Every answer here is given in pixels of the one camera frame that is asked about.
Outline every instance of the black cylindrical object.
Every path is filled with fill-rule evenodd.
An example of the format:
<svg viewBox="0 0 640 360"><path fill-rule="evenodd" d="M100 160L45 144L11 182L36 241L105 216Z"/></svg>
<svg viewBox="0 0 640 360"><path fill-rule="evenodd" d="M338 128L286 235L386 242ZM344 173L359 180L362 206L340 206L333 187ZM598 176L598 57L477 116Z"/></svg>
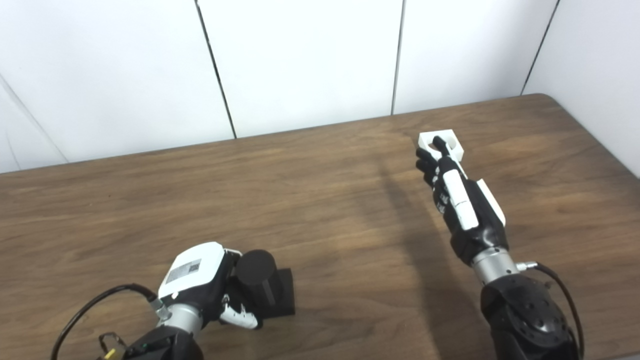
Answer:
<svg viewBox="0 0 640 360"><path fill-rule="evenodd" d="M276 306L284 287L276 261L265 250L251 250L244 254L236 265L236 276L245 295L257 306Z"/></svg>

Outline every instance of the white wall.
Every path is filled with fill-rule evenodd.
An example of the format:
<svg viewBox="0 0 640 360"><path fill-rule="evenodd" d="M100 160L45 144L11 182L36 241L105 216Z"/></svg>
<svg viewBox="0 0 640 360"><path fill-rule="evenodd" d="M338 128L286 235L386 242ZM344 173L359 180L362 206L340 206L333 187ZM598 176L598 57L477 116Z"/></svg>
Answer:
<svg viewBox="0 0 640 360"><path fill-rule="evenodd" d="M394 113L520 95L556 0L406 0Z"/></svg>
<svg viewBox="0 0 640 360"><path fill-rule="evenodd" d="M640 177L640 2L561 0L525 88L538 92Z"/></svg>
<svg viewBox="0 0 640 360"><path fill-rule="evenodd" d="M390 115L402 0L200 0L238 136Z"/></svg>
<svg viewBox="0 0 640 360"><path fill-rule="evenodd" d="M233 138L192 1L3 0L0 49L0 172Z"/></svg>

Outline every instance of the black cable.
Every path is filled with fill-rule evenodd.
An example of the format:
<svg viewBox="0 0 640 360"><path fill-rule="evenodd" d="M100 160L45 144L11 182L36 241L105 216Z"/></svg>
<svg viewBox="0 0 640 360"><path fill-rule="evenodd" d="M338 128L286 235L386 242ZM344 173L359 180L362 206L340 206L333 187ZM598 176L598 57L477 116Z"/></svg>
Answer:
<svg viewBox="0 0 640 360"><path fill-rule="evenodd" d="M576 309L575 304L573 303L573 298L571 298L569 289L567 289L564 283L562 282L562 280L560 280L560 276L558 276L558 274L556 274L555 271L551 270L545 265L538 263L534 267L534 269L547 274L550 278L552 278L555 282L557 282L558 286L560 286L560 289L564 293L566 300L569 302L569 308L571 308L571 314L573 316L573 319L575 320L575 330L578 333L578 342L579 342L578 351L580 353L580 358L584 359L584 334L582 333L582 323L580 323L578 310Z"/></svg>
<svg viewBox="0 0 640 360"><path fill-rule="evenodd" d="M143 295L145 298L147 298L148 302L152 302L152 301L154 301L155 299L158 298L156 293L154 293L153 291L149 290L148 288L146 288L146 287L144 287L142 285L138 285L138 284L119 285L119 286L111 288L111 289L105 291L104 293L101 293L100 295L94 297L91 301L86 303L86 305L83 306L74 315L74 317L71 318L71 320L69 320L69 323L64 327L64 329L62 329L62 331L60 332L60 335L58 335L58 339L56 340L56 343L53 345L53 349L51 350L51 360L57 360L58 359L58 352L60 351L60 347L62 346L62 341L65 340L65 338L67 337L67 335L71 331L71 328L78 322L78 320L80 320L80 318L87 311L89 311L89 309L91 309L94 305L96 305L100 301L104 300L106 297L108 297L110 295L113 295L115 293L118 293L120 291L124 291L124 290L135 291L136 293L139 293L139 294Z"/></svg>

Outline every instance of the label sticker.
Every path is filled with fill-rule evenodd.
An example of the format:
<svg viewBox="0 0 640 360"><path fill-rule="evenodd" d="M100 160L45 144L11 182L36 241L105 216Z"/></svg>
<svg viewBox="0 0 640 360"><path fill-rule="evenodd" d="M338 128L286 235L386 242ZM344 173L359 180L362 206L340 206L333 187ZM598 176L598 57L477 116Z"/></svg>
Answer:
<svg viewBox="0 0 640 360"><path fill-rule="evenodd" d="M165 284L168 284L169 282L172 282L174 280L180 279L181 277L185 277L189 274L193 274L195 272L198 272L198 270L200 269L200 262L202 261L202 259L197 259L197 260L193 260L190 261L184 265L180 265L177 268L171 270L169 272L169 276L166 277L166 282Z"/></svg>

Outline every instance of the wood grain surface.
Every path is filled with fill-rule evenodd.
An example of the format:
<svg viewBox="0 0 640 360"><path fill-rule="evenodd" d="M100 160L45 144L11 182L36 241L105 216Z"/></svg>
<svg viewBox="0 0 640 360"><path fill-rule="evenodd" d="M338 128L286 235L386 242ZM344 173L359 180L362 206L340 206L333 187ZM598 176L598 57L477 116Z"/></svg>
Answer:
<svg viewBox="0 0 640 360"><path fill-rule="evenodd" d="M218 241L291 267L298 313L259 331L210 324L209 360L493 359L480 283L414 168L418 133L448 128L500 202L514 259L570 287L587 359L640 351L640 183L528 95L3 174L0 358L47 359L93 296L157 288L178 253ZM95 359L100 333L131 342L154 324L142 298L114 296L60 359Z"/></svg>

